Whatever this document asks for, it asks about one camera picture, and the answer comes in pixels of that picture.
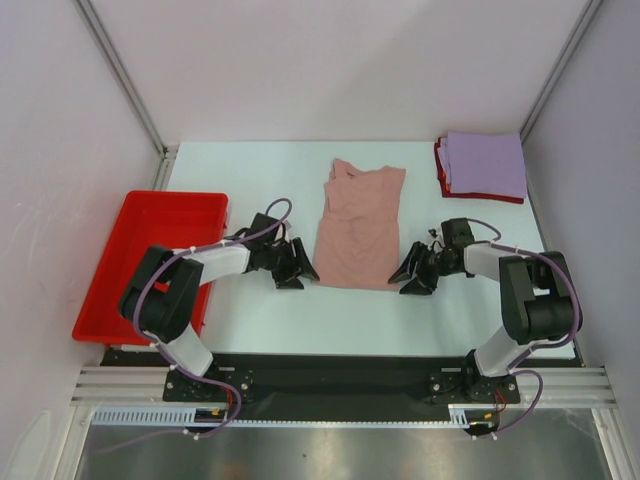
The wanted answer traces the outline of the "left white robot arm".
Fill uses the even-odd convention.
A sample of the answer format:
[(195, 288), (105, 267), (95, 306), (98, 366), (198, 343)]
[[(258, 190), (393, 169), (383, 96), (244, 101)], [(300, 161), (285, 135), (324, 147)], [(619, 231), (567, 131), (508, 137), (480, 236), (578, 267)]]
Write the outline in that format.
[(151, 246), (121, 296), (119, 314), (186, 377), (185, 388), (195, 398), (209, 400), (219, 388), (235, 393), (214, 371), (214, 355), (191, 317), (201, 286), (258, 270), (270, 272), (275, 286), (284, 290), (302, 290), (303, 278), (320, 280), (298, 237), (224, 238), (178, 250)]

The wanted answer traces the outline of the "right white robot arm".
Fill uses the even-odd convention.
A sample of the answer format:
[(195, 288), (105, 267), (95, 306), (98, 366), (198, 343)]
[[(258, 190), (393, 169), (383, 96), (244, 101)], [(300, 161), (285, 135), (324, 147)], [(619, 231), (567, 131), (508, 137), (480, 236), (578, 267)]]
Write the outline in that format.
[(436, 250), (412, 245), (390, 284), (402, 295), (428, 296), (440, 278), (482, 276), (499, 286), (502, 326), (464, 359), (453, 397), (487, 403), (512, 381), (532, 353), (573, 341), (581, 326), (581, 307), (559, 252), (535, 253), (494, 242), (447, 245)]

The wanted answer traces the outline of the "pink t shirt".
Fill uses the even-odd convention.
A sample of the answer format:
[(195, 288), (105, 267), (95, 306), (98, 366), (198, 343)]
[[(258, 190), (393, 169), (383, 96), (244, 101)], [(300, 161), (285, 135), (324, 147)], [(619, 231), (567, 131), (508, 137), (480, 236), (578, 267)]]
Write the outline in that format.
[(389, 278), (400, 262), (398, 214), (405, 176), (402, 168), (363, 171), (333, 161), (313, 255), (318, 285), (398, 289)]

